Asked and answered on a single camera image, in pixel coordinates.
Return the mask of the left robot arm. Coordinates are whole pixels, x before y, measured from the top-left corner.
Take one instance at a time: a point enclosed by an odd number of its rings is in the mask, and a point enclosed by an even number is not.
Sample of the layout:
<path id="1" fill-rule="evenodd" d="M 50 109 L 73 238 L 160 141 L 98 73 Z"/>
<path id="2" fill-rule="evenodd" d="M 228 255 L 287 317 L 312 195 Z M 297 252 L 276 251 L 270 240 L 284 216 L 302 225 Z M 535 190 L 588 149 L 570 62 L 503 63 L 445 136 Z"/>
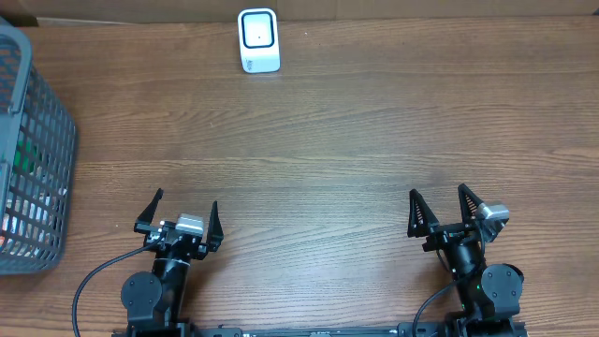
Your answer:
<path id="1" fill-rule="evenodd" d="M 135 221 L 134 231 L 144 235 L 141 250 L 154 253 L 154 259 L 150 271 L 134 273 L 122 287 L 126 336 L 195 336 L 194 324 L 180 317 L 187 275 L 192 261 L 216 252 L 224 239 L 217 203 L 208 222 L 182 213 L 175 222 L 153 226 L 162 196 L 158 189 Z"/>

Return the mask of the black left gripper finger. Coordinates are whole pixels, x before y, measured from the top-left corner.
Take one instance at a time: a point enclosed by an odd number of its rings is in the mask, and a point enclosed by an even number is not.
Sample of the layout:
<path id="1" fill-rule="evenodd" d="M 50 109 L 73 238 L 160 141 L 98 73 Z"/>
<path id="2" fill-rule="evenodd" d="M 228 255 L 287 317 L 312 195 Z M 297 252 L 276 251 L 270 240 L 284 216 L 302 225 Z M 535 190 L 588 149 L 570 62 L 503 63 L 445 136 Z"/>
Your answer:
<path id="1" fill-rule="evenodd" d="M 156 190 L 152 201 L 146 206 L 146 208 L 138 216 L 138 218 L 136 220 L 137 225 L 139 225 L 139 224 L 150 225 L 152 223 L 158 203 L 162 199 L 163 194 L 164 194 L 164 190 L 162 188 L 158 188 Z"/>
<path id="2" fill-rule="evenodd" d="M 223 239 L 224 232 L 219 219 L 218 204 L 215 201 L 212 204 L 209 227 L 206 235 L 207 250 L 209 252 L 216 252 L 219 249 Z"/>

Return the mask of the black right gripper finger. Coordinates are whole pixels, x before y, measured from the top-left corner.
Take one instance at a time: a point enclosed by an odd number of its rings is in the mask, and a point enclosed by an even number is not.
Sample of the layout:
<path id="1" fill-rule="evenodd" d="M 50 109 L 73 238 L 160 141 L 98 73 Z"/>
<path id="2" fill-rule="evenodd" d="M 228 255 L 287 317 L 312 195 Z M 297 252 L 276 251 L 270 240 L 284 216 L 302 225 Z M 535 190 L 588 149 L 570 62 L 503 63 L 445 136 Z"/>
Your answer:
<path id="1" fill-rule="evenodd" d="M 429 236 L 439 225 L 439 221 L 422 195 L 412 189 L 409 192 L 410 211 L 407 228 L 408 237 Z"/>
<path id="2" fill-rule="evenodd" d="M 476 210 L 478 209 L 478 206 L 483 203 L 483 200 L 479 198 L 465 183 L 462 183 L 458 186 L 458 193 L 462 222 L 473 223 L 476 219 Z"/>

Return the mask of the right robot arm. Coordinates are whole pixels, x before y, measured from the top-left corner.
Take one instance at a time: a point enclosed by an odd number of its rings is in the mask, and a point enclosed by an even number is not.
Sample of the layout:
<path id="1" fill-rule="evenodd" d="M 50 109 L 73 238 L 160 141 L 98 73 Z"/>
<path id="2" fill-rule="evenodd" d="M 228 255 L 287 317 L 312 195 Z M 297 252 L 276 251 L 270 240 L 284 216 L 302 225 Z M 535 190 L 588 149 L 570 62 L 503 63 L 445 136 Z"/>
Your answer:
<path id="1" fill-rule="evenodd" d="M 403 331 L 411 336 L 526 336 L 525 325 L 513 320 L 520 312 L 523 272 L 512 264 L 486 261 L 486 247 L 509 221 L 509 210 L 501 202 L 483 201 L 464 183 L 458 194 L 461 220 L 443 225 L 416 189 L 409 192 L 407 236 L 423 238 L 422 249 L 437 255 L 452 281 L 421 304 Z M 451 289 L 458 292 L 461 310 L 441 322 L 421 323 L 427 307 Z"/>

